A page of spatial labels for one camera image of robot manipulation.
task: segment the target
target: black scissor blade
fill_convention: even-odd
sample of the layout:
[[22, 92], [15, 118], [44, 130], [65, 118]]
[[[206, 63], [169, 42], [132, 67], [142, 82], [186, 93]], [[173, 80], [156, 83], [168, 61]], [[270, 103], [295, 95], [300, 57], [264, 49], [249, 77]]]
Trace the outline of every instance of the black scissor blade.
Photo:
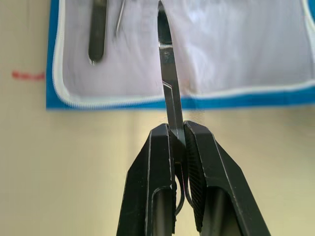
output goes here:
[[161, 1], [158, 3], [157, 31], [168, 124], [170, 130], [175, 134], [180, 142], [185, 145], [182, 104], [172, 37], [164, 6]]

